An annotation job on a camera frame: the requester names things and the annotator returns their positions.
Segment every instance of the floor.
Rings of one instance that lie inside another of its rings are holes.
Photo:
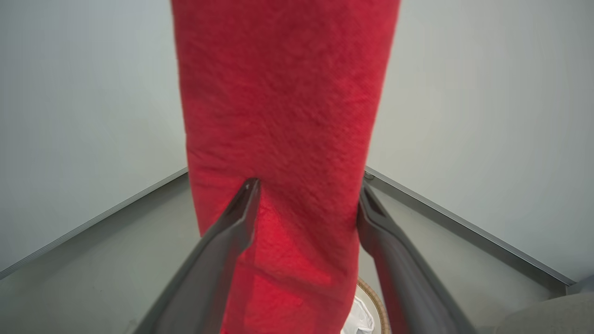
[[[377,191],[475,325],[549,292],[487,253]],[[188,179],[180,177],[0,281],[2,333],[132,333],[199,240]],[[380,291],[372,258],[359,275]]]

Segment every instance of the white plastic bag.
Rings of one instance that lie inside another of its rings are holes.
[[[372,334],[374,328],[375,323],[371,313],[365,304],[355,296],[349,317],[346,318],[340,334]]]

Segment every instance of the towel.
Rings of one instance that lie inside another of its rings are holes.
[[[397,0],[173,0],[200,232],[261,180],[222,333],[340,333]]]

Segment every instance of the fabric texture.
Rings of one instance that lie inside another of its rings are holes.
[[[173,0],[201,233],[261,180],[223,333],[336,333],[357,282],[355,219],[399,1]]]
[[[554,298],[515,312],[497,334],[594,333],[594,292]]]

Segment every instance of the gray cushion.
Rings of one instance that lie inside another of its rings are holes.
[[[509,315],[497,334],[593,334],[594,293],[551,299]]]

